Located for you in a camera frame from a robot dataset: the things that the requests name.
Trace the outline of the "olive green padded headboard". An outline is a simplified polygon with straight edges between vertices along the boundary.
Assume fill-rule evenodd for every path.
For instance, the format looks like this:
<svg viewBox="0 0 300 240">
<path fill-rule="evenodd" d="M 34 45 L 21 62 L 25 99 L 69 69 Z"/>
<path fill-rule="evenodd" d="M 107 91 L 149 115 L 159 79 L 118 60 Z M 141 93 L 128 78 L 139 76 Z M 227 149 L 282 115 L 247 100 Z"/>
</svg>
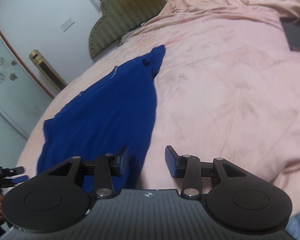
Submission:
<svg viewBox="0 0 300 240">
<path fill-rule="evenodd" d="M 158 15 L 165 0 L 101 0 L 101 18 L 89 35 L 89 54 L 94 58 L 126 32 Z"/>
</svg>

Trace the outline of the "dark blue sweater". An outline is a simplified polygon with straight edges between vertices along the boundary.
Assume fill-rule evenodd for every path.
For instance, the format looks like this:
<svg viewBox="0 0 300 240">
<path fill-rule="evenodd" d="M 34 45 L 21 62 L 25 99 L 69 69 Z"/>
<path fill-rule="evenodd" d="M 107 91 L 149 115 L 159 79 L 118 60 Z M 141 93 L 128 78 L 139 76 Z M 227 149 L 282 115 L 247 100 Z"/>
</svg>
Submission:
<svg viewBox="0 0 300 240">
<path fill-rule="evenodd" d="M 151 142 L 157 108 L 154 79 L 165 53 L 165 46 L 158 46 L 116 66 L 45 120 L 37 173 L 76 155 L 90 161 L 126 146 L 129 163 L 113 185 L 116 191 L 134 188 Z"/>
</svg>

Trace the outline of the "frosted glass wardrobe door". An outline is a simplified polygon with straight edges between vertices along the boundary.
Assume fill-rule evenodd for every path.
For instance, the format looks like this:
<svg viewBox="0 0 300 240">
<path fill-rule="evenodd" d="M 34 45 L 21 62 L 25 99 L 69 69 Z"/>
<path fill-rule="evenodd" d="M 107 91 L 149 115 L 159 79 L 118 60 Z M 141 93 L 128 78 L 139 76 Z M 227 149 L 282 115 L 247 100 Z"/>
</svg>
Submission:
<svg viewBox="0 0 300 240">
<path fill-rule="evenodd" d="M 51 101 L 0 33 L 1 116 L 27 139 Z"/>
</svg>

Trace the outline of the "gold standing air conditioner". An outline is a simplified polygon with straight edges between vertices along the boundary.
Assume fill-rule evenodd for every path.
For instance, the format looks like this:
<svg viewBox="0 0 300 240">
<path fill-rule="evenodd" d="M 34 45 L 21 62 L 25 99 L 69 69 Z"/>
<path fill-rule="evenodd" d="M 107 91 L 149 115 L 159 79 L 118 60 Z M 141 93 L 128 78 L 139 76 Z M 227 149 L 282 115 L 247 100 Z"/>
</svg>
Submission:
<svg viewBox="0 0 300 240">
<path fill-rule="evenodd" d="M 51 83 L 51 85 L 59 92 L 68 85 L 38 50 L 35 49 L 31 51 L 29 58 L 49 83 Z"/>
</svg>

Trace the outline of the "pink bed sheet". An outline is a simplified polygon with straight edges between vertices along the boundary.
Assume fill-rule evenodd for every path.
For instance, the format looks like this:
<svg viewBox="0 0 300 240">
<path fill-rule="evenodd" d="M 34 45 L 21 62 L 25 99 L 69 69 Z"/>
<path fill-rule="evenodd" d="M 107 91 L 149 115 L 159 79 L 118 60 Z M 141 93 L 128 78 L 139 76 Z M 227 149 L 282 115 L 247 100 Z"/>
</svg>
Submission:
<svg viewBox="0 0 300 240">
<path fill-rule="evenodd" d="M 51 102 L 53 117 L 115 66 L 164 44 L 158 106 L 140 185 L 175 188 L 164 149 L 221 157 L 272 182 L 300 211 L 300 52 L 281 17 L 300 0 L 169 0 L 161 13 Z"/>
</svg>

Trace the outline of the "black flat box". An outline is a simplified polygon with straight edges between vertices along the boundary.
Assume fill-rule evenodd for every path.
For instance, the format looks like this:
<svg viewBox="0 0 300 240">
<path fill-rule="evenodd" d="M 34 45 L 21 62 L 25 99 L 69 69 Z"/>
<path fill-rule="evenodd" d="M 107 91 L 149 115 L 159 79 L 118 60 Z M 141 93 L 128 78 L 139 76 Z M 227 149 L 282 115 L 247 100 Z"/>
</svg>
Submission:
<svg viewBox="0 0 300 240">
<path fill-rule="evenodd" d="M 300 51 L 300 18 L 280 18 L 290 50 Z"/>
</svg>

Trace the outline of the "white wall socket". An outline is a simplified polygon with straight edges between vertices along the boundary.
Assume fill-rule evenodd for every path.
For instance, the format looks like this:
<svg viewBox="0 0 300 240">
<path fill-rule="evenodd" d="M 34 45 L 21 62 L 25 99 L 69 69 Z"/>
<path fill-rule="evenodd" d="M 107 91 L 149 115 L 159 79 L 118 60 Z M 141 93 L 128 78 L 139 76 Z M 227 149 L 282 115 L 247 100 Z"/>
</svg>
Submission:
<svg viewBox="0 0 300 240">
<path fill-rule="evenodd" d="M 61 24 L 60 29 L 62 30 L 62 32 L 67 31 L 73 24 L 75 23 L 75 21 L 72 18 L 68 18 L 64 23 Z"/>
</svg>

